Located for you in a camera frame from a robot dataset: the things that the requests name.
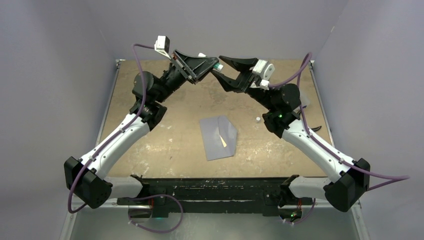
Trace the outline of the cream letter paper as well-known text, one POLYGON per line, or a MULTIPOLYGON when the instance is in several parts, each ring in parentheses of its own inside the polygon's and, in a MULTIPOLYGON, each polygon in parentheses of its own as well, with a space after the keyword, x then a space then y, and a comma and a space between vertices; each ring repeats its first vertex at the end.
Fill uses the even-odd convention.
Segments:
POLYGON ((226 141, 224 140, 224 138, 223 138, 221 135, 220 135, 219 137, 220 137, 220 140, 221 140, 222 146, 223 146, 224 148, 226 148, 226 147, 227 147, 227 143, 226 143, 226 141))

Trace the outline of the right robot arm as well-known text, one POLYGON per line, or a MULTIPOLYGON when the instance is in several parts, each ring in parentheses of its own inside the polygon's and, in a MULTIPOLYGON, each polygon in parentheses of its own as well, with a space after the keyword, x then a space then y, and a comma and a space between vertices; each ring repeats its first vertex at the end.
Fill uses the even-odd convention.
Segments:
POLYGON ((371 166, 365 159, 355 160, 324 141, 307 124, 298 84, 291 79, 270 83, 274 66, 258 58, 220 59, 238 72, 230 78, 214 70, 226 92, 245 93, 266 108, 262 115, 266 129, 292 144, 312 160, 325 177, 293 175, 281 184, 279 205, 292 204, 302 198, 321 199, 335 209, 347 212, 368 190, 371 166))

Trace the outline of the grey envelope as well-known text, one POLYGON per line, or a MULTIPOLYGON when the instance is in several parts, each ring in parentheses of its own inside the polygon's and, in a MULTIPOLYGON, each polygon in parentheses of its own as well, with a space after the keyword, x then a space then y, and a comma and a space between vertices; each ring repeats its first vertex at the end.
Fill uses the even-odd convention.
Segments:
POLYGON ((225 115, 200 119, 199 126, 207 161, 235 155, 238 131, 225 115), (223 147, 220 135, 227 147, 223 147))

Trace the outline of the white green glue stick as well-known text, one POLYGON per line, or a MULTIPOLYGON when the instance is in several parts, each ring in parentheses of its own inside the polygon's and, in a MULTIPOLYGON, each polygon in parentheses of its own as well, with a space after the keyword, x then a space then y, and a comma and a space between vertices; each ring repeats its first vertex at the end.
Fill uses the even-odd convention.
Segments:
MULTIPOLYGON (((202 52, 200 52, 200 53, 198 53, 198 55, 197 55, 198 57, 202 57, 202 58, 205 58, 205 57, 207 57, 205 54, 203 54, 202 52)), ((218 62, 218 63, 216 63, 214 66, 213 66, 213 68, 215 69, 215 70, 217 70, 217 71, 219 71, 219 72, 221 72, 222 71, 222 69, 224 68, 224 65, 223 64, 221 64, 220 62, 218 62)))

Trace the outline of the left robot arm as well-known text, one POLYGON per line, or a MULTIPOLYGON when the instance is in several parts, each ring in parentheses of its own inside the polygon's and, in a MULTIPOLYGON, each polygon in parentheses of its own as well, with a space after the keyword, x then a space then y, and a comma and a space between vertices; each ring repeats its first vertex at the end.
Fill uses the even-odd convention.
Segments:
POLYGON ((122 122, 94 149, 79 158, 71 156, 65 161, 70 213, 79 211, 72 207, 73 196, 81 199, 84 207, 92 209, 109 199, 130 198, 138 205, 148 201, 149 191, 140 177, 108 177, 108 173, 132 145, 160 123, 167 111, 162 103, 172 93, 185 82, 200 82, 220 63, 217 57, 190 56, 178 50, 170 55, 169 61, 168 69, 161 77, 140 70, 132 89, 135 103, 122 122))

